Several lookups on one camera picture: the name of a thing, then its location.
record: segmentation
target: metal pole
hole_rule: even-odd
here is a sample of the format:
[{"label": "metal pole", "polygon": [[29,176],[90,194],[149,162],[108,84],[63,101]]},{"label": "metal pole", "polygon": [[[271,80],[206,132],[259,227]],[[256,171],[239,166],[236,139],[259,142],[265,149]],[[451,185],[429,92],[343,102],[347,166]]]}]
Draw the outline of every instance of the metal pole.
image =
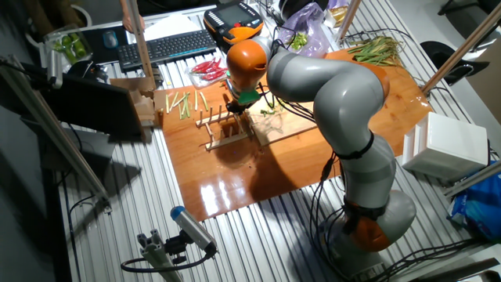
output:
[{"label": "metal pole", "polygon": [[[15,57],[12,57],[10,61],[10,63],[13,63],[16,67],[22,68]],[[63,154],[71,164],[73,170],[75,170],[89,185],[98,197],[108,201],[108,193],[103,184],[99,181],[87,161],[85,161],[84,157],[80,154],[80,151],[71,141],[70,137],[68,137],[61,128],[56,116],[43,99],[40,92],[34,91],[25,75],[17,70],[8,67],[0,67],[0,75],[5,78],[9,86],[20,98],[21,102],[23,102],[38,123],[40,123],[45,133],[47,133],[49,138],[56,144],[61,154]]]},{"label": "metal pole", "polygon": [[480,181],[487,179],[497,173],[501,172],[501,161],[496,162],[493,165],[489,165],[487,168],[482,169],[477,174],[457,183],[455,186],[447,190],[444,193],[446,197],[452,197],[457,193],[470,188],[471,186],[479,183]]},{"label": "metal pole", "polygon": [[355,14],[359,9],[359,5],[362,0],[352,0],[350,5],[348,6],[348,11],[346,11],[346,15],[344,16],[343,23],[341,27],[339,27],[339,31],[337,32],[336,42],[344,39],[344,36],[348,32],[348,28],[351,26],[351,22],[355,18]]},{"label": "metal pole", "polygon": [[151,78],[152,89],[155,88],[155,81],[153,78],[153,70],[151,68],[150,55],[148,54],[148,48],[146,47],[146,41],[144,39],[144,30],[141,27],[141,20],[138,10],[137,0],[127,0],[128,12],[131,17],[132,30],[134,31],[135,41],[138,45],[139,57],[142,62],[142,70],[147,78]]},{"label": "metal pole", "polygon": [[436,84],[447,75],[448,72],[470,51],[471,47],[477,43],[486,32],[498,23],[501,19],[501,2],[487,16],[487,18],[477,27],[477,29],[468,37],[468,39],[450,56],[450,58],[437,70],[437,73],[430,78],[421,89],[423,93],[428,93]]}]

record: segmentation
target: glossy wood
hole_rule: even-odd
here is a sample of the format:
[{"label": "glossy wood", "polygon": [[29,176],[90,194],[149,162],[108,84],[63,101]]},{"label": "glossy wood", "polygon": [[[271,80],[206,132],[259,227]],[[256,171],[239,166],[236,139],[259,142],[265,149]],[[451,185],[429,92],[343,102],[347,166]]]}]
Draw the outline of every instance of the glossy wood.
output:
[{"label": "glossy wood", "polygon": [[[331,53],[328,58],[350,60],[346,51]],[[370,121],[370,128],[391,144],[395,155],[402,154],[403,136],[431,111],[426,99],[408,73],[397,67],[384,68],[390,77],[391,91],[384,108]],[[172,99],[179,91],[194,93],[194,87],[171,89]],[[202,89],[209,107],[223,105],[223,93],[228,91],[219,84]],[[199,101],[199,110],[204,109]],[[204,118],[210,114],[203,112]],[[204,127],[198,128],[200,114],[192,112],[191,118],[179,120],[178,109],[163,116],[165,140],[174,165],[185,207],[198,220],[242,208],[249,204],[297,188],[317,183],[320,172],[329,159],[332,149],[317,128],[261,147],[254,137],[243,139],[207,152],[205,144],[210,137]],[[229,128],[236,131],[235,121],[212,124],[215,133]]]}]

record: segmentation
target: plastic bag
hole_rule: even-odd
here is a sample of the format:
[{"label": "plastic bag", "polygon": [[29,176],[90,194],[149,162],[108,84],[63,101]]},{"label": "plastic bag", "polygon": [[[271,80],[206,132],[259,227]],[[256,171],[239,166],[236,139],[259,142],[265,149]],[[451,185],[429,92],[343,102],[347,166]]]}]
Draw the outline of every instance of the plastic bag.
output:
[{"label": "plastic bag", "polygon": [[50,49],[64,55],[63,73],[67,73],[76,62],[92,58],[92,49],[76,24],[67,25],[47,34],[44,43]]},{"label": "plastic bag", "polygon": [[285,46],[288,46],[293,39],[294,32],[302,33],[307,36],[306,44],[299,49],[289,47],[289,51],[298,55],[321,58],[329,50],[329,39],[322,30],[323,11],[315,3],[309,3],[303,9],[300,9],[285,22],[279,31],[278,38]]},{"label": "plastic bag", "polygon": [[339,8],[343,6],[348,6],[348,0],[329,0],[329,3],[327,4],[328,9],[334,9],[334,8]]},{"label": "plastic bag", "polygon": [[215,57],[212,60],[199,63],[196,66],[187,67],[185,69],[185,74],[188,75],[189,80],[196,89],[201,89],[226,78],[227,71],[228,67],[226,66],[226,61],[222,58]]},{"label": "plastic bag", "polygon": [[449,206],[449,219],[501,243],[501,173],[464,190]]}]

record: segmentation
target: robotic arm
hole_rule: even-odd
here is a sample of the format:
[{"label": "robotic arm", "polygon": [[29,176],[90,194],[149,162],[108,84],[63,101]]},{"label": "robotic arm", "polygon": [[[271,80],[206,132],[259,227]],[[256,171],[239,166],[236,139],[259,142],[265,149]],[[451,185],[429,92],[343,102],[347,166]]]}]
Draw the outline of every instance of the robotic arm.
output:
[{"label": "robotic arm", "polygon": [[403,192],[391,191],[396,168],[393,150],[368,127],[389,93],[383,69],[299,56],[282,47],[272,54],[272,42],[261,37],[234,45],[227,60],[233,104],[254,90],[266,71],[274,96],[314,102],[316,124],[340,159],[346,185],[343,232],[328,248],[341,256],[354,250],[359,254],[381,251],[406,232],[416,207]]}]

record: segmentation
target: orange controller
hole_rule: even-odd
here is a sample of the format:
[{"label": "orange controller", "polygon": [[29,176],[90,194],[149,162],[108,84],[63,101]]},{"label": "orange controller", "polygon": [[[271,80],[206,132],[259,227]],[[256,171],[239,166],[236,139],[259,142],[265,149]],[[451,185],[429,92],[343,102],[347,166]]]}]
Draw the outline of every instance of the orange controller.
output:
[{"label": "orange controller", "polygon": [[234,45],[261,33],[263,20],[250,6],[231,2],[204,14],[204,24],[217,42]]}]

